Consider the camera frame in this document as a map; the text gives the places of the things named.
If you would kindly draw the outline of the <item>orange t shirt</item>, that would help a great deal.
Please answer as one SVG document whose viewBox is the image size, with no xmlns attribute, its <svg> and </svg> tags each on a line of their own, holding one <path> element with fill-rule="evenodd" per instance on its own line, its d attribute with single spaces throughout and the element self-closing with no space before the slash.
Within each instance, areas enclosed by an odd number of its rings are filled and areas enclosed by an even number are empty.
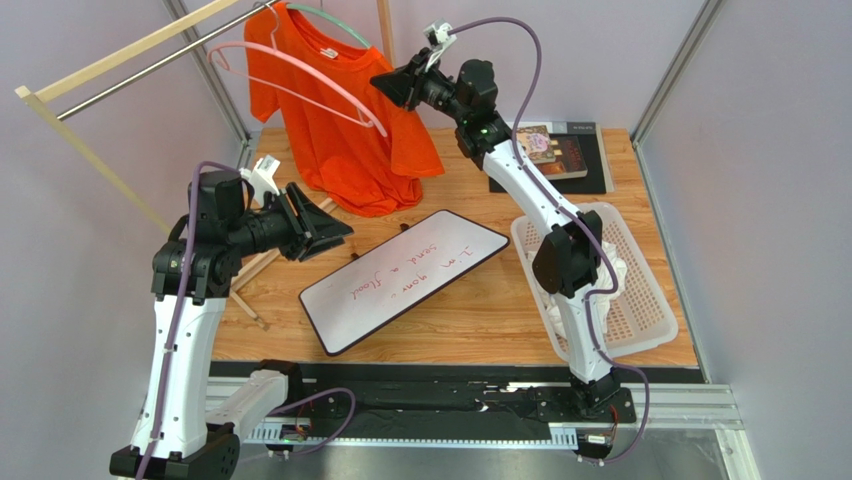
<svg viewBox="0 0 852 480">
<path fill-rule="evenodd" d="M 281 114 L 295 164 L 309 188 L 325 192 L 350 213 L 378 217 L 418 205 L 422 179 L 444 174 L 419 115 L 395 106 L 369 83 L 391 69 L 376 48 L 329 37 L 284 4 L 249 19 L 243 37 L 275 46 L 326 75 L 385 129 L 352 122 L 356 108 L 312 75 L 272 55 L 248 51 L 250 112 L 260 122 Z"/>
</svg>

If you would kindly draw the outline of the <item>green clothes hanger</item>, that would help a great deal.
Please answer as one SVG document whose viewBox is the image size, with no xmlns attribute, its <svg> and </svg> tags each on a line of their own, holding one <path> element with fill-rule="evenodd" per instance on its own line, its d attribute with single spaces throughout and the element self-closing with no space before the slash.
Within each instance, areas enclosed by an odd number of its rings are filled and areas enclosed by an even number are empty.
<svg viewBox="0 0 852 480">
<path fill-rule="evenodd" d="M 358 33 L 354 28 L 352 28 L 351 26 L 349 26 L 348 24 L 346 24 L 342 20 L 338 19 L 337 17 L 334 17 L 333 15 L 325 12 L 324 10 L 322 10 L 320 8 L 316 8 L 316 7 L 312 7 L 312 6 L 304 5 L 304 4 L 299 4 L 299 3 L 288 2 L 287 3 L 287 9 L 288 10 L 300 11 L 300 12 L 303 12 L 303 13 L 307 13 L 307 14 L 310 14 L 310 15 L 317 16 L 317 17 L 331 23 L 332 25 L 334 25 L 335 27 L 337 27 L 341 31 L 345 32 L 349 37 L 354 39 L 361 47 L 370 48 L 372 46 L 372 44 L 365 37 L 363 37 L 360 33 Z"/>
</svg>

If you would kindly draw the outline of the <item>white printed t shirt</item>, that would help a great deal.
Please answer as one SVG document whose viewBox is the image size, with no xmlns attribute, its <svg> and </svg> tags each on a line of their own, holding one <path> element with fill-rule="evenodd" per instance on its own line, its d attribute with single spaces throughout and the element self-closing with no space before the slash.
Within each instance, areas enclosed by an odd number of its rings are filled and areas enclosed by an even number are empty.
<svg viewBox="0 0 852 480">
<path fill-rule="evenodd" d="M 617 248 L 613 243 L 603 241 L 601 245 L 606 257 L 614 267 L 618 282 L 618 288 L 614 293 L 598 294 L 593 296 L 599 315 L 597 331 L 602 333 L 604 336 L 607 336 L 609 333 L 614 331 L 614 329 L 609 326 L 608 316 L 613 309 L 615 300 L 618 299 L 625 290 L 625 280 L 628 267 L 626 262 L 618 256 Z M 597 269 L 597 273 L 598 280 L 594 287 L 596 289 L 611 290 L 613 288 L 613 280 L 607 267 L 604 264 L 601 264 Z M 554 332 L 562 338 L 567 339 L 567 334 L 561 319 L 561 313 L 553 300 L 553 296 L 546 292 L 536 279 L 533 279 L 532 285 L 535 287 L 535 291 L 543 302 L 548 321 L 552 325 Z"/>
</svg>

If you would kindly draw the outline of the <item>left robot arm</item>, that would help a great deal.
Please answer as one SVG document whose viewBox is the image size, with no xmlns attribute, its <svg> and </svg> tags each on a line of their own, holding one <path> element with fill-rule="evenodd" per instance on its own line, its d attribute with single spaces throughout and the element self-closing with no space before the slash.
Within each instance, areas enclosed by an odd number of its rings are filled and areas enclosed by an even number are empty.
<svg viewBox="0 0 852 480">
<path fill-rule="evenodd" d="M 189 210 L 152 262 L 155 350 L 148 392 L 130 443 L 110 458 L 112 475 L 134 479 L 228 479 L 242 443 L 272 413 L 301 406 L 300 367 L 264 361 L 229 398 L 206 407 L 216 332 L 247 257 L 276 252 L 305 261 L 352 232 L 295 184 L 263 193 L 232 169 L 203 164 L 188 187 Z"/>
</svg>

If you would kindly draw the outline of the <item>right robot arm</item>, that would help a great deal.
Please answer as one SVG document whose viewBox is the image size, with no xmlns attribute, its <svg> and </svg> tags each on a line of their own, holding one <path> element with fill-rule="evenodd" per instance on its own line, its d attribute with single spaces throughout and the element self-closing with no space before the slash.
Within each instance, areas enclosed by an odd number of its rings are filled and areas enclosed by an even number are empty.
<svg viewBox="0 0 852 480">
<path fill-rule="evenodd" d="M 404 110 L 426 104 L 451 118 L 462 154 L 500 184 L 537 229 L 542 242 L 532 272 L 560 312 L 575 402 L 583 410 L 602 410 L 620 389 L 598 327 L 606 318 L 599 303 L 619 288 L 617 271 L 602 247 L 602 218 L 566 200 L 521 150 L 496 109 L 491 62 L 468 60 L 451 78 L 432 55 L 424 48 L 407 65 L 375 75 L 370 83 Z"/>
</svg>

